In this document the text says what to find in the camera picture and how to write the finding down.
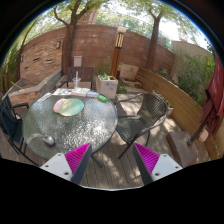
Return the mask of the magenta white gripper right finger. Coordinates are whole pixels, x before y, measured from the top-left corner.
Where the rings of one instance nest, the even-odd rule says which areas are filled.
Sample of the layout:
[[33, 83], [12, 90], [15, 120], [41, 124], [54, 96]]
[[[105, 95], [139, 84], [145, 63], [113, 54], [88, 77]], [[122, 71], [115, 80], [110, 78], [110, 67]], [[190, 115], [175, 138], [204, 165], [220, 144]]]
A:
[[168, 154], [158, 154], [138, 143], [133, 144], [133, 154], [145, 185], [182, 169]]

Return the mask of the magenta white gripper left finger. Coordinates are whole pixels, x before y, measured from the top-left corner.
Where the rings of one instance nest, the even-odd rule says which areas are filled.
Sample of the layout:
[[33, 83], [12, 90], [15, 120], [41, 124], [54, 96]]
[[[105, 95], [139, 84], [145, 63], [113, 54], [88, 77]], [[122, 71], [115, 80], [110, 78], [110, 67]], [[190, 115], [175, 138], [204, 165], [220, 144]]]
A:
[[80, 184], [91, 153], [91, 143], [86, 143], [66, 154], [55, 154], [41, 166], [41, 169], [75, 184]]

